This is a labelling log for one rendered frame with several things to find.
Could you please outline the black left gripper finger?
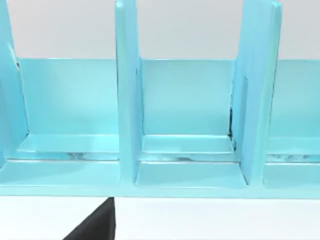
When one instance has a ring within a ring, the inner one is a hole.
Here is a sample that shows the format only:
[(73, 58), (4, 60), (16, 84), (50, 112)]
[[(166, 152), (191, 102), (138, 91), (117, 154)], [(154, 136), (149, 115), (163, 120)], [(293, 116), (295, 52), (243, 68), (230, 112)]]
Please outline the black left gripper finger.
[(108, 197), (63, 240), (115, 240), (115, 236), (115, 199)]

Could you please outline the light blue rack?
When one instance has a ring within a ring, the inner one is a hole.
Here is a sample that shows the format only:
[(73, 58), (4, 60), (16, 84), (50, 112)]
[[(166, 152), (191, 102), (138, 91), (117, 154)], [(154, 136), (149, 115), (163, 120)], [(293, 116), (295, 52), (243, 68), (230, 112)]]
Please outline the light blue rack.
[(152, 59), (136, 0), (115, 58), (19, 58), (0, 0), (0, 196), (320, 199), (320, 59), (279, 59), (244, 0), (235, 59)]

